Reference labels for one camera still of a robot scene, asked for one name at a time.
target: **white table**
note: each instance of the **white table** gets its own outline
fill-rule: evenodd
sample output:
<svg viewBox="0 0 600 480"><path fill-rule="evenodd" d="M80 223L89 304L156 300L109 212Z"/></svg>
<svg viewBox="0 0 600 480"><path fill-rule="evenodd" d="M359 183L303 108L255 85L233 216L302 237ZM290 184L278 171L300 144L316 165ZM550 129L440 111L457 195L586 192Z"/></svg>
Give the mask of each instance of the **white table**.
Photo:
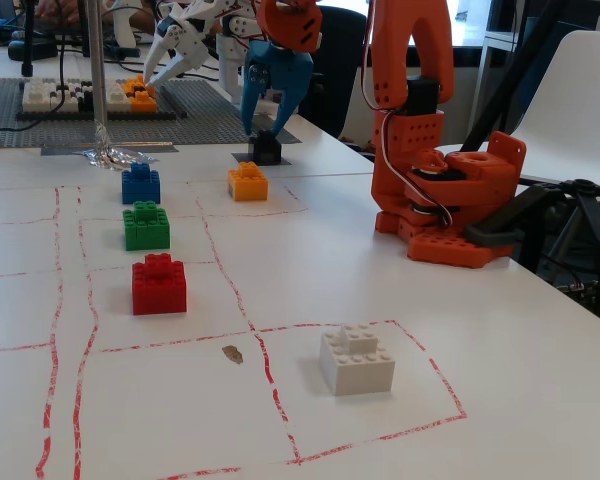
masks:
<svg viewBox="0 0 600 480"><path fill-rule="evenodd" d="M131 316L119 174L0 150L0 480L600 478L600 320L507 259L406 259L366 160L288 128L266 203L226 194L246 146L157 155L174 316ZM351 322L390 394L328 393L320 332Z"/></svg>

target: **window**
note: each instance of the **window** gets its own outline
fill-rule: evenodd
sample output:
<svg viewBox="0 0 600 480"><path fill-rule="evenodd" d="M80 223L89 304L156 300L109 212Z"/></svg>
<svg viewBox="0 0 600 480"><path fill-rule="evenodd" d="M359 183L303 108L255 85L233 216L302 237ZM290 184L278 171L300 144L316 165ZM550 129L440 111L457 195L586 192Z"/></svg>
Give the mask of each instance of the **window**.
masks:
<svg viewBox="0 0 600 480"><path fill-rule="evenodd" d="M447 0L454 47L482 46L491 2L492 0ZM319 4L348 8L364 15L369 11L367 0L324 0Z"/></svg>

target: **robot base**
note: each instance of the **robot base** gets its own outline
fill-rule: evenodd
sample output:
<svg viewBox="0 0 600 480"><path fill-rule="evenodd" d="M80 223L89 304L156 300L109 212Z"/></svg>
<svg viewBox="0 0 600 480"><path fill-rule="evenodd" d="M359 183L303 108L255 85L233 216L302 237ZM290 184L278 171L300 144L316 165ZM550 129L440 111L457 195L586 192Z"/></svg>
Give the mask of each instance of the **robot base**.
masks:
<svg viewBox="0 0 600 480"><path fill-rule="evenodd" d="M376 217L376 230L397 234L407 244L407 256L416 262L429 262L454 267L482 268L497 258L508 257L513 247L487 248L464 238L458 228L420 227L389 212Z"/></svg>
<svg viewBox="0 0 600 480"><path fill-rule="evenodd" d="M272 132L260 130L256 137L249 138L249 156L258 166L280 165L282 145Z"/></svg>

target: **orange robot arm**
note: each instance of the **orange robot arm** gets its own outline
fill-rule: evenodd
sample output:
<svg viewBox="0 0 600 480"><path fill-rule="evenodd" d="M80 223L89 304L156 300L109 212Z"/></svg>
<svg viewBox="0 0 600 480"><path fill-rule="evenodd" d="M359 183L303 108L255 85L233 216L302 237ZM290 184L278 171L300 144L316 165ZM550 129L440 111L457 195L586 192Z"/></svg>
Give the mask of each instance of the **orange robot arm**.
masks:
<svg viewBox="0 0 600 480"><path fill-rule="evenodd" d="M316 0L262 0L257 19L260 28L278 45L295 52L314 53L318 49L322 12Z"/></svg>
<svg viewBox="0 0 600 480"><path fill-rule="evenodd" d="M413 36L422 76L440 83L438 103L453 96L453 46L446 0L372 0L374 96L381 108L407 102L407 48Z"/></svg>

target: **lego baseplate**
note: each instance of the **lego baseplate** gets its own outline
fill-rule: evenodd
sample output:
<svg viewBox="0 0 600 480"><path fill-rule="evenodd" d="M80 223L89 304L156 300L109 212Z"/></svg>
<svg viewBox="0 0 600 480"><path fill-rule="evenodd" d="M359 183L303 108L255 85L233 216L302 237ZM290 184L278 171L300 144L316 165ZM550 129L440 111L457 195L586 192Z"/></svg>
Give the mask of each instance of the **lego baseplate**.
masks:
<svg viewBox="0 0 600 480"><path fill-rule="evenodd" d="M22 111L20 78L0 78L0 127L23 127L16 114ZM173 142L174 145L214 145L247 143L240 112L201 80L172 80L165 87L188 112L186 118L176 120L119 120L108 125L114 143ZM171 111L164 96L158 95L158 111ZM254 129L269 129L273 121L267 115L257 115ZM53 145L93 143L91 122L83 120L47 120L25 132L0 132L0 148L35 148ZM278 136L280 143L299 143L287 131Z"/></svg>
<svg viewBox="0 0 600 480"><path fill-rule="evenodd" d="M145 88L140 78L106 81L106 109L111 120L175 120L175 113L164 115L158 112L156 89ZM59 79L43 80L32 78L26 82L22 93L22 112L17 120L38 120L44 114L59 108L55 114L58 120L85 120L93 118L93 84L90 80L67 81L63 85ZM126 114L123 118L114 115Z"/></svg>

